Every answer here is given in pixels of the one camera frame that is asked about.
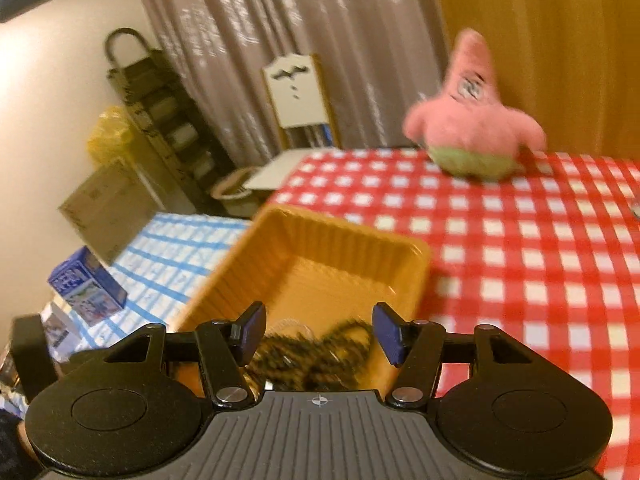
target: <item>patrick star plush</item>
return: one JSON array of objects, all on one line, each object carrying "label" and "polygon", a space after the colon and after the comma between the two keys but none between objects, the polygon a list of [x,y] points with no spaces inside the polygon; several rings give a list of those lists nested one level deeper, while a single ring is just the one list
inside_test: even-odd
[{"label": "patrick star plush", "polygon": [[530,116],[500,102],[486,41],[470,28],[458,35],[439,95],[416,103],[405,136],[424,138],[431,159],[455,176],[500,180],[520,165],[521,145],[544,150],[545,133]]}]

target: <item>metal screw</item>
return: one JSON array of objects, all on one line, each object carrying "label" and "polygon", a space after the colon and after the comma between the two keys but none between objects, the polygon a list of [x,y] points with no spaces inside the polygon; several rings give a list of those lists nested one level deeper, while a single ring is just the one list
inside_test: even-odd
[{"label": "metal screw", "polygon": [[245,400],[248,396],[246,390],[239,388],[238,386],[228,386],[226,388],[220,388],[216,393],[216,397],[219,398],[222,402],[229,402],[233,404],[234,402],[240,402],[241,400]]},{"label": "metal screw", "polygon": [[424,394],[418,388],[402,386],[401,388],[393,390],[391,395],[395,400],[399,400],[400,402],[417,402]]}]

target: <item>crosshair mark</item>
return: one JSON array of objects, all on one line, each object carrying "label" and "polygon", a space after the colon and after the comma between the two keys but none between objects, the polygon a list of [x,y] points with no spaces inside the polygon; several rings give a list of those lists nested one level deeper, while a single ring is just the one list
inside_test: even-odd
[{"label": "crosshair mark", "polygon": [[326,397],[318,394],[313,399],[311,399],[309,402],[312,402],[318,408],[322,408],[325,404],[327,404],[330,401]]}]

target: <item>blue milk carton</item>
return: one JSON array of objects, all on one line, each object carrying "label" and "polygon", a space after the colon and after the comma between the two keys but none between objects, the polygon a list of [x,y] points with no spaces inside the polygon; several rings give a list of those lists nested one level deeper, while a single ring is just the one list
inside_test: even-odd
[{"label": "blue milk carton", "polygon": [[127,291],[87,247],[53,269],[47,281],[89,326],[121,311],[127,301]]}]

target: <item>fabric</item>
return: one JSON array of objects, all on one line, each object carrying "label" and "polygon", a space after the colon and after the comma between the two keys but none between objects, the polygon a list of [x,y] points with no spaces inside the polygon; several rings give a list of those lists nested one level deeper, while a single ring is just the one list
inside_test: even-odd
[{"label": "fabric", "polygon": [[318,54],[348,148],[407,145],[398,125],[411,103],[436,93],[446,63],[435,0],[143,3],[239,166],[261,165],[279,151],[261,73],[277,56]]},{"label": "fabric", "polygon": [[31,458],[20,444],[20,418],[0,408],[0,478],[2,480],[32,480],[42,466]]},{"label": "fabric", "polygon": [[[539,155],[501,184],[443,174],[422,151],[311,155],[272,200],[426,240],[419,317],[501,327],[592,388],[613,434],[598,466],[640,478],[640,165]],[[446,365],[438,394],[468,366]]]},{"label": "fabric", "polygon": [[521,168],[510,156],[474,153],[459,148],[430,146],[429,156],[447,173],[462,177],[476,175],[484,180],[502,180]]}]

